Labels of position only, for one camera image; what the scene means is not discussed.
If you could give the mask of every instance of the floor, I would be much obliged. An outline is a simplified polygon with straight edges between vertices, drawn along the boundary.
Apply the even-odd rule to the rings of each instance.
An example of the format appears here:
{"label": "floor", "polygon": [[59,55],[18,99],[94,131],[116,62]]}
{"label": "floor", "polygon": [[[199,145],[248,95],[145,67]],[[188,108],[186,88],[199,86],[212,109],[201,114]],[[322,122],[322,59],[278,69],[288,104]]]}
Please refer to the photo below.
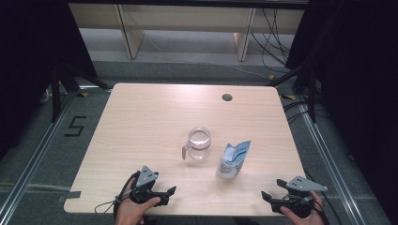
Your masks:
{"label": "floor", "polygon": [[[275,60],[268,53],[262,59],[263,51],[252,37],[246,60],[238,62],[232,34],[145,31],[137,58],[129,60],[120,31],[82,29],[81,33],[99,76],[109,83],[128,81],[132,78],[143,79],[143,74],[130,74],[134,71],[130,69],[142,69],[144,66],[151,66],[153,70],[149,71],[154,73],[176,67],[187,71],[186,76],[195,77],[200,77],[200,74],[195,74],[195,70],[207,68],[201,70],[208,72],[206,76],[226,72],[230,76],[253,78],[251,82],[257,85],[269,82],[269,75],[279,76],[288,71],[280,62],[283,62],[280,50],[269,48],[279,60]],[[255,36],[263,43],[267,37],[261,34]],[[280,42],[289,48],[293,38],[294,36],[280,36]],[[122,74],[121,69],[130,73]],[[292,94],[290,87],[293,82],[294,79],[278,87],[281,96]],[[70,215],[66,214],[62,207],[110,94],[90,88],[92,84],[89,82],[79,83],[85,88],[84,92],[89,93],[90,98],[64,95],[64,107],[68,110],[63,112],[63,119],[57,123],[50,123],[49,120],[52,105],[43,103],[27,125],[23,141],[9,151],[0,163],[0,201],[16,202],[7,209],[8,216],[6,220],[2,220],[2,224],[113,223],[110,215]],[[291,99],[282,100],[284,106],[294,102],[295,100]],[[329,200],[342,224],[390,224],[355,162],[347,158],[348,151],[332,121],[328,119],[325,106],[317,104],[316,124],[312,123],[305,113],[305,105],[295,106],[286,110],[286,118],[290,122],[302,164],[311,171],[310,174],[317,182],[329,187]],[[64,134],[70,132],[69,119],[75,115],[84,115],[89,121],[85,122],[80,138],[67,139]],[[37,167],[30,167],[29,165],[35,165],[35,161]],[[21,189],[13,189],[14,184],[15,187],[21,185]],[[332,208],[326,207],[325,211],[330,224],[338,224]],[[258,224],[289,223],[284,217],[256,217],[253,220]]]}

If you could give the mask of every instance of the metal rail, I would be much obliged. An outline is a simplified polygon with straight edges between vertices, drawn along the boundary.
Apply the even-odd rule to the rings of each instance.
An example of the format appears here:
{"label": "metal rail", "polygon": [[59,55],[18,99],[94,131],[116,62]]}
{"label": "metal rail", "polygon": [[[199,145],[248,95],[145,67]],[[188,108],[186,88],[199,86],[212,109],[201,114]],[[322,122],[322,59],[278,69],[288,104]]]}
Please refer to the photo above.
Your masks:
{"label": "metal rail", "polygon": [[43,160],[47,149],[49,148],[54,138],[54,135],[64,118],[68,106],[73,101],[74,95],[75,94],[72,93],[66,96],[62,105],[61,113],[55,119],[55,121],[53,121],[47,128],[47,131],[41,139],[40,143],[38,144],[38,147],[36,148],[26,167],[24,168],[23,173],[8,194],[6,200],[3,202],[0,208],[0,224],[7,225],[9,220],[11,219],[12,214],[17,208],[19,202],[23,197],[23,194],[26,191],[27,186],[29,185],[29,182],[32,180],[36,170],[38,169],[38,166],[40,165],[40,162]]}
{"label": "metal rail", "polygon": [[[302,101],[303,97],[297,96],[297,100]],[[301,112],[306,112],[306,108],[307,107],[304,105],[299,106]],[[319,154],[328,170],[331,181],[336,187],[337,193],[342,200],[343,206],[351,220],[351,223],[359,225],[367,224],[363,217],[363,214],[358,208],[357,202],[355,201],[342,174],[340,173],[339,168],[334,162],[333,156],[331,155],[328,146],[326,145],[322,134],[318,129],[318,126],[316,125],[316,123],[313,123],[312,119],[307,113],[304,114],[304,121],[307,125],[307,128],[310,130],[311,136],[313,136]]]}

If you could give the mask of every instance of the gray floor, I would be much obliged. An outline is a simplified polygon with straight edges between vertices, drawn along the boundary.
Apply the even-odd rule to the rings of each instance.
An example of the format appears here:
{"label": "gray floor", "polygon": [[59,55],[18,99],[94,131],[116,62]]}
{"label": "gray floor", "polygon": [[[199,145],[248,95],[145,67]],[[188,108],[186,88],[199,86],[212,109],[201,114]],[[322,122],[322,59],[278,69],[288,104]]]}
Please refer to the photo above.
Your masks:
{"label": "gray floor", "polygon": [[[84,41],[94,61],[99,77],[108,84],[129,83],[212,83],[237,85],[264,85],[269,75],[281,76],[263,67],[262,51],[251,39],[245,62],[238,62],[232,34],[205,32],[148,31],[137,58],[128,60],[119,31],[83,29]],[[287,47],[293,36],[281,36]],[[272,50],[282,58],[279,51]],[[265,56],[267,66],[287,71],[271,56]],[[292,94],[294,79],[278,87],[281,95]],[[91,85],[79,81],[81,85]],[[68,94],[71,102],[59,122],[48,150],[29,182],[9,224],[113,224],[112,216],[68,214],[63,210],[59,197],[66,196],[100,119],[110,92],[85,89],[87,97]],[[294,100],[282,100],[283,105]],[[352,193],[366,224],[390,224],[377,199],[369,189],[355,162],[346,157],[347,149],[322,104],[316,105],[317,126],[325,139],[338,171]],[[41,138],[51,125],[52,104],[46,102],[38,107],[29,125],[26,126],[20,144],[11,149],[0,162],[0,201],[9,194],[12,185],[18,182],[29,158],[35,153]],[[286,118],[300,113],[300,107],[286,112]],[[66,137],[75,133],[69,124],[74,116],[85,116],[79,121],[84,130],[79,137]],[[290,123],[303,167],[314,179],[329,188],[327,195],[343,224],[353,222],[346,212],[342,196],[330,178],[327,167],[319,154],[319,148],[305,122],[305,115]],[[338,224],[330,206],[325,207],[330,224]],[[286,224],[285,217],[255,217],[259,224]]]}

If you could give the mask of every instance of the metal frame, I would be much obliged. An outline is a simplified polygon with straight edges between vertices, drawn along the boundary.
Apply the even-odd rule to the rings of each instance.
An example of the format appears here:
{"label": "metal frame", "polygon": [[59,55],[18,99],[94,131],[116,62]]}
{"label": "metal frame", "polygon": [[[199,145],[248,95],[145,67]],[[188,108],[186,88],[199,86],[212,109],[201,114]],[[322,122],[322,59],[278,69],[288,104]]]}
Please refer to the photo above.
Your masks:
{"label": "metal frame", "polygon": [[[302,96],[297,96],[298,101],[304,100]],[[300,111],[307,112],[307,107],[304,105],[299,106]],[[318,129],[316,123],[313,122],[312,118],[310,118],[309,114],[304,114],[304,121],[309,129],[311,136],[313,136],[316,147],[319,151],[319,154],[326,166],[326,169],[329,173],[330,179],[336,187],[337,193],[342,200],[345,211],[347,212],[352,224],[367,224],[365,218],[358,208],[358,204],[355,201],[351,191],[349,190],[342,174],[340,173],[339,168],[334,162],[333,156],[331,155],[328,146],[326,145],[321,132]]]}
{"label": "metal frame", "polygon": [[[324,7],[333,0],[312,4],[312,7]],[[146,6],[185,6],[185,7],[222,7],[222,8],[284,8],[305,9],[309,0],[68,0],[68,3],[119,4]]]}
{"label": "metal frame", "polygon": [[32,157],[30,158],[29,162],[27,163],[26,167],[23,170],[22,175],[15,183],[14,187],[8,194],[6,200],[3,202],[0,208],[0,224],[7,225],[9,220],[12,217],[15,209],[17,208],[19,202],[21,201],[24,192],[26,191],[29,182],[32,180],[33,176],[40,165],[40,162],[43,160],[53,138],[55,136],[56,131],[61,124],[65,112],[68,109],[70,103],[74,100],[74,93],[69,94],[66,96],[64,103],[62,105],[63,110],[60,112],[59,116],[50,124],[47,128],[46,133],[44,134],[43,138],[41,139],[38,147],[36,148],[35,152],[33,153]]}

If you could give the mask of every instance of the hole in table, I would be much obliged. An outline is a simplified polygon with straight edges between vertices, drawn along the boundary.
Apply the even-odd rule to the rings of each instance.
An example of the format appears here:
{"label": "hole in table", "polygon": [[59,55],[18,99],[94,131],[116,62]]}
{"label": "hole in table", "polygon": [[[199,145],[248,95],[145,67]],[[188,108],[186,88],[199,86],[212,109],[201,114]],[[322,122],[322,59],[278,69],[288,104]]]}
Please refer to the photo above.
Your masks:
{"label": "hole in table", "polygon": [[232,100],[232,96],[229,95],[229,94],[223,94],[223,95],[222,95],[222,99],[223,99],[224,101],[231,101],[231,100]]}

